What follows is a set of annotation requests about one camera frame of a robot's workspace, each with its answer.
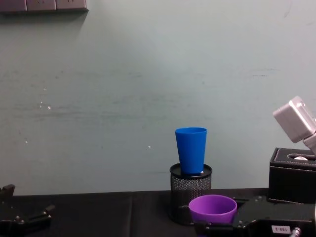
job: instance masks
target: screw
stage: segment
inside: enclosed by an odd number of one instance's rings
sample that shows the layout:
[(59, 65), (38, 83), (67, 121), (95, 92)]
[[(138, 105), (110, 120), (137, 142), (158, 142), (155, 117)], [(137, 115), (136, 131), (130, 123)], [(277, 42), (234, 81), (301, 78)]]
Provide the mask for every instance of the screw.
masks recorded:
[(294, 230), (292, 230), (290, 237), (300, 237), (301, 233), (302, 233), (301, 229), (298, 227), (295, 227)]

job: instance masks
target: purple cup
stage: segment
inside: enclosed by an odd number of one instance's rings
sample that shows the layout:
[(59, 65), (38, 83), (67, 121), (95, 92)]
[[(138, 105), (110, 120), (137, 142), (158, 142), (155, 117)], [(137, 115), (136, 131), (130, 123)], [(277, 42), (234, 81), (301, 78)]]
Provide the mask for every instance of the purple cup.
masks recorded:
[(193, 222), (230, 224), (237, 212), (237, 203), (230, 197), (221, 195), (204, 195), (189, 203)]

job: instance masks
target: light blue wall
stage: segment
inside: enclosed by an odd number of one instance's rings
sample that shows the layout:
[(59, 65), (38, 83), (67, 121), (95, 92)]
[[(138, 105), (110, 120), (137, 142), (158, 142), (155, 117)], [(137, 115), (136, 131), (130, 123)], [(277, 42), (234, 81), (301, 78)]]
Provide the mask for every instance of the light blue wall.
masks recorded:
[(316, 112), (316, 1), (89, 8), (0, 18), (1, 185), (17, 194), (169, 189), (182, 126), (208, 128), (214, 188), (267, 187), (274, 148), (303, 147), (272, 111), (300, 95)]

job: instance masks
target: blue plastic cup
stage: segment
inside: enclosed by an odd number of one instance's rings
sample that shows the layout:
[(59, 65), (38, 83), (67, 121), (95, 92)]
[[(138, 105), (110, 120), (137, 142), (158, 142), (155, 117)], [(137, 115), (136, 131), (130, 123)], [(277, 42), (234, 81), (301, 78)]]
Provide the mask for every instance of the blue plastic cup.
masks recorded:
[(175, 131), (181, 172), (198, 174), (203, 171), (207, 129), (184, 127)]

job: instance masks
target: cup rim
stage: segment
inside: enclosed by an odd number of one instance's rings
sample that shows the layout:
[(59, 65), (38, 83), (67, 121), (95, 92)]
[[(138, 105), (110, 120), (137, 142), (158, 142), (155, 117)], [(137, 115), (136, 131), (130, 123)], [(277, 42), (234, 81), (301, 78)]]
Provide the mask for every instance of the cup rim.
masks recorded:
[[(233, 203), (235, 204), (235, 207), (234, 207), (233, 210), (231, 210), (231, 211), (224, 212), (224, 213), (220, 213), (220, 214), (210, 214), (210, 213), (196, 212), (196, 211), (194, 211), (193, 209), (191, 209), (191, 207), (192, 207), (192, 205), (193, 205), (193, 203), (194, 203), (195, 201), (197, 201), (198, 199), (201, 199), (201, 198), (203, 198), (203, 197), (209, 197), (209, 196), (213, 196), (213, 197), (216, 196), (216, 197), (221, 197), (221, 198), (225, 198), (225, 199), (231, 200), (231, 201), (233, 201)], [(202, 195), (202, 196), (199, 196), (199, 197), (193, 199), (192, 201), (190, 201), (190, 203), (189, 203), (189, 210), (192, 211), (192, 212), (194, 212), (194, 213), (196, 213), (196, 214), (199, 214), (199, 215), (206, 215), (206, 216), (223, 216), (223, 215), (228, 215), (228, 214), (231, 214), (231, 213), (236, 212), (236, 210), (237, 210), (237, 202), (236, 202), (234, 199), (232, 199), (232, 198), (230, 198), (230, 197), (227, 197), (227, 196), (223, 196), (223, 195), (217, 195), (217, 194)]]
[(181, 133), (181, 134), (195, 134), (195, 133), (202, 133), (206, 131), (207, 129), (205, 127), (180, 127), (175, 130), (176, 133)]

